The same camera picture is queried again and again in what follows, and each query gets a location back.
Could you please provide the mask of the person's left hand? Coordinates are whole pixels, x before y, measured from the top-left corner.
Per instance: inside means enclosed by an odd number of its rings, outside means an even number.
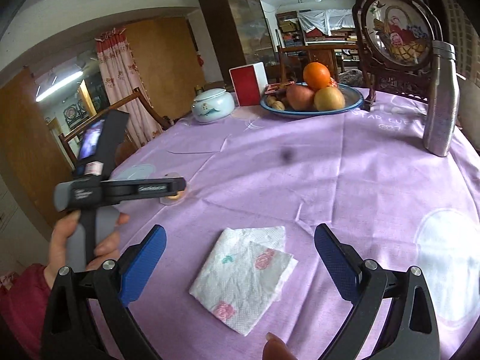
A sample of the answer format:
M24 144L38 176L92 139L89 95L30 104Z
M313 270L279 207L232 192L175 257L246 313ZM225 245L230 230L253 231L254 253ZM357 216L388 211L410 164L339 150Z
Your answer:
M75 272L98 269L108 259L120 257L120 233L127 214L114 207L73 211L54 226L49 242L48 264L43 275L52 288L59 270L69 267Z

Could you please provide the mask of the person's right hand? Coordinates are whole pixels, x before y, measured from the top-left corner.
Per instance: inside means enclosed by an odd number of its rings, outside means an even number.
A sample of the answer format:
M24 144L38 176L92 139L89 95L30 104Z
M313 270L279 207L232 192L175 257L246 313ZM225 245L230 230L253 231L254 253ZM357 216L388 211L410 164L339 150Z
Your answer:
M285 342L278 336L269 332L265 338L266 343L262 353L263 360L297 360Z

